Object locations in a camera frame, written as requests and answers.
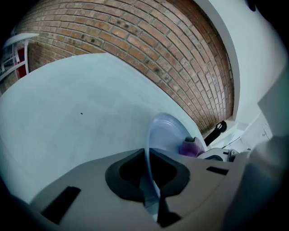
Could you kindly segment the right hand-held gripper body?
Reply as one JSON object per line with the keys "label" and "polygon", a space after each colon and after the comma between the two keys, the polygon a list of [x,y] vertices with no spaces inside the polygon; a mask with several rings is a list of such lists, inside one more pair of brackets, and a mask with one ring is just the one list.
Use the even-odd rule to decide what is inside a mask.
{"label": "right hand-held gripper body", "polygon": [[250,152],[249,149],[238,152],[235,149],[224,149],[224,148],[212,148],[203,154],[199,155],[199,159],[207,159],[207,160],[217,160],[223,162],[233,162],[237,155],[241,153],[248,154]]}

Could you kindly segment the blue round bowl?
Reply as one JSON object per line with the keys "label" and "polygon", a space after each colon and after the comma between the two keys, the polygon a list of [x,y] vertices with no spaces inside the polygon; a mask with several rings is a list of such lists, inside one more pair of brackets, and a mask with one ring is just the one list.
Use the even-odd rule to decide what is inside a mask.
{"label": "blue round bowl", "polygon": [[[190,134],[183,124],[167,113],[157,114],[150,124],[144,148],[145,174],[141,177],[140,188],[144,191],[144,206],[157,223],[160,190],[153,180],[149,151],[161,149],[180,155],[179,148],[187,136]],[[204,140],[199,140],[207,151]]]}

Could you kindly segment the black office chair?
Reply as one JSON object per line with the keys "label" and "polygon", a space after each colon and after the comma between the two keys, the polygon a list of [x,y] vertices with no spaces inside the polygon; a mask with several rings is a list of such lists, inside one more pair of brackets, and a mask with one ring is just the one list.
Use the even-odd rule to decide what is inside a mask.
{"label": "black office chair", "polygon": [[204,142],[208,147],[213,141],[215,141],[222,133],[227,130],[227,123],[223,120],[219,122],[215,128],[204,138]]}

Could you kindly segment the purple fleece cloth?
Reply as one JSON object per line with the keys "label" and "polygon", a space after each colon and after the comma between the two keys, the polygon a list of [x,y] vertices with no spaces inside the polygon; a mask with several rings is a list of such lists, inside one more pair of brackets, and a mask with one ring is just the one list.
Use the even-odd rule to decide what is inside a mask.
{"label": "purple fleece cloth", "polygon": [[179,148],[179,154],[197,158],[199,155],[205,152],[201,141],[197,137],[194,138],[195,141],[193,143],[185,142],[185,140],[182,142]]}

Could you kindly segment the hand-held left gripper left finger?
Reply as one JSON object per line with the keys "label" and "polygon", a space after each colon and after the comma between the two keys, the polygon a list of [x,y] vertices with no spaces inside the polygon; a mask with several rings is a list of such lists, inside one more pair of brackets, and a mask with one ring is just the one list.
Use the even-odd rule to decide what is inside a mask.
{"label": "hand-held left gripper left finger", "polygon": [[140,188],[143,149],[76,166],[42,189],[31,207],[65,231],[154,231],[159,224],[145,209]]}

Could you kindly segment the red box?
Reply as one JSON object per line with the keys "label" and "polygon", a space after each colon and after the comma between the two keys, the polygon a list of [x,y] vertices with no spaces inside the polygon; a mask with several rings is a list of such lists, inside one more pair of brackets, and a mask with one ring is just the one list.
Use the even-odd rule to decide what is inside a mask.
{"label": "red box", "polygon": [[27,75],[27,73],[29,73],[28,48],[23,46],[21,48],[18,48],[17,52],[18,52],[18,57],[19,57],[18,63],[25,62],[25,64],[23,64],[22,66],[17,68],[18,79],[20,79],[20,78],[24,77],[25,75]]}

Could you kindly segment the white side table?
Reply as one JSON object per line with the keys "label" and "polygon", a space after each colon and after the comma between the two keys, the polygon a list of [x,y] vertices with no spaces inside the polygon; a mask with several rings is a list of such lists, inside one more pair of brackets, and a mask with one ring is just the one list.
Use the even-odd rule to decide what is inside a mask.
{"label": "white side table", "polygon": [[[20,33],[6,40],[2,47],[3,56],[0,58],[0,82],[21,66],[25,66],[26,74],[28,69],[28,44],[29,39],[38,37],[39,33]],[[17,43],[23,42],[24,60],[21,61],[18,54]]]}

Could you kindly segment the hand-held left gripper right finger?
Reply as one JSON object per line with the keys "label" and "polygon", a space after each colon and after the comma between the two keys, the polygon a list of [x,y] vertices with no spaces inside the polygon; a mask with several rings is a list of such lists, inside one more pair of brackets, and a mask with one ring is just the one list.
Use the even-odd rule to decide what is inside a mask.
{"label": "hand-held left gripper right finger", "polygon": [[224,180],[231,164],[150,149],[153,180],[160,190],[158,223],[168,227],[199,208]]}

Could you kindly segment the white desk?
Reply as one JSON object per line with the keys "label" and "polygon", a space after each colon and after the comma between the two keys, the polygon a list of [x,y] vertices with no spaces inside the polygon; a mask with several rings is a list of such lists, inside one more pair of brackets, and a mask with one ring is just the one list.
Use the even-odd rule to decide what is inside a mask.
{"label": "white desk", "polygon": [[272,136],[268,122],[261,113],[244,131],[237,129],[231,140],[222,147],[237,152],[250,151],[258,144],[271,139]]}

